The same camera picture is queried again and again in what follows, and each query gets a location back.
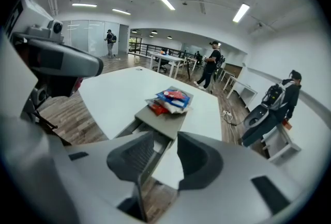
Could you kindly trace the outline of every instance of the black shirt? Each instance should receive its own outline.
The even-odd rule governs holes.
[[[211,58],[211,57],[215,57],[216,60],[215,60],[215,62],[210,62],[210,61],[207,62],[206,69],[208,69],[208,70],[214,70],[216,68],[217,63],[221,59],[221,51],[220,51],[220,49],[219,48],[215,49],[212,52],[212,54],[210,55],[209,58]]]
[[[107,44],[110,44],[112,42],[113,34],[109,33],[107,34]]]
[[[290,81],[292,80],[283,80],[282,84],[285,85]],[[274,111],[274,115],[279,122],[282,122],[285,117],[288,119],[292,117],[294,108],[298,102],[300,88],[301,86],[295,84],[286,88],[283,103],[287,102],[287,104],[282,108],[278,109],[277,111]]]

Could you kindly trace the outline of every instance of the black cap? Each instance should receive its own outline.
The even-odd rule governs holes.
[[[291,74],[292,74],[292,79],[295,79],[295,80],[302,80],[302,76],[299,72],[295,71],[295,70],[292,70],[291,71]]]

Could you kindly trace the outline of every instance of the blue object on table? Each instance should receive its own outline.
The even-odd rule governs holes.
[[[165,91],[168,92],[173,92],[176,90],[173,89],[167,89]],[[183,94],[184,98],[183,99],[176,99],[176,98],[168,98],[167,96],[164,95],[164,92],[162,91],[158,94],[156,94],[156,96],[161,99],[162,101],[168,102],[169,104],[172,104],[173,106],[177,106],[180,108],[185,108],[188,104],[188,102],[190,101],[190,97],[186,96],[185,94]]]

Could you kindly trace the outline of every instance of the wood plank flooring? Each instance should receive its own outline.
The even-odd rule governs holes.
[[[103,57],[104,68],[102,74],[125,69],[129,67],[142,66],[149,68],[150,59],[142,56],[131,54],[119,54],[120,60]],[[169,74],[170,65],[166,66]],[[189,85],[193,84],[194,80],[198,80],[202,74],[202,69],[195,69],[191,74],[191,81],[188,80],[187,72],[184,70],[178,71],[177,79]],[[227,110],[233,115],[233,123],[240,123],[247,116],[248,111],[245,109],[244,103],[239,99],[236,93],[233,93],[229,100],[226,99],[231,87],[228,86],[223,91],[225,83],[216,83],[213,94],[218,98],[220,113]],[[98,125],[94,122],[92,116],[87,110],[79,92],[76,92],[70,98],[57,97],[48,99],[40,108],[40,114],[49,120],[54,125],[58,125],[58,129],[54,130],[63,139],[71,144],[83,144],[107,140]],[[230,129],[230,125],[221,119],[222,125],[222,140],[225,142],[237,144],[237,140],[243,135],[245,129],[243,124]],[[253,146],[253,149],[264,155],[261,144],[258,142]],[[148,222],[155,222],[172,203],[175,201],[177,191],[168,186],[157,183],[154,179],[150,179],[142,187],[142,196],[144,206],[148,217]]]

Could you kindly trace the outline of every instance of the floor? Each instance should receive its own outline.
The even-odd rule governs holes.
[[[104,68],[102,74],[125,69],[129,67],[142,66],[149,68],[150,59],[142,56],[131,54],[119,54],[117,59],[103,57]],[[202,69],[196,68],[191,74],[191,81],[188,80],[187,72],[179,70],[177,79],[189,85],[195,86],[193,80],[200,78]],[[217,96],[220,107],[220,112],[227,110],[232,113],[233,123],[240,123],[248,114],[244,103],[239,99],[238,94],[233,93],[230,99],[226,99],[231,87],[228,86],[225,91],[223,87],[225,82],[216,83],[213,89],[213,94]],[[40,108],[40,114],[49,120],[58,129],[54,131],[69,141],[71,144],[83,144],[107,140],[106,136],[94,122],[90,113],[79,94],[76,92],[70,98],[57,97],[48,99]],[[222,140],[237,144],[237,140],[244,133],[243,124],[230,129],[230,125],[221,119],[222,125]],[[264,155],[261,143],[258,142],[253,146],[253,149]],[[155,222],[164,211],[175,201],[177,191],[150,179],[142,187],[142,196],[144,200],[145,211],[147,213],[148,222]]]

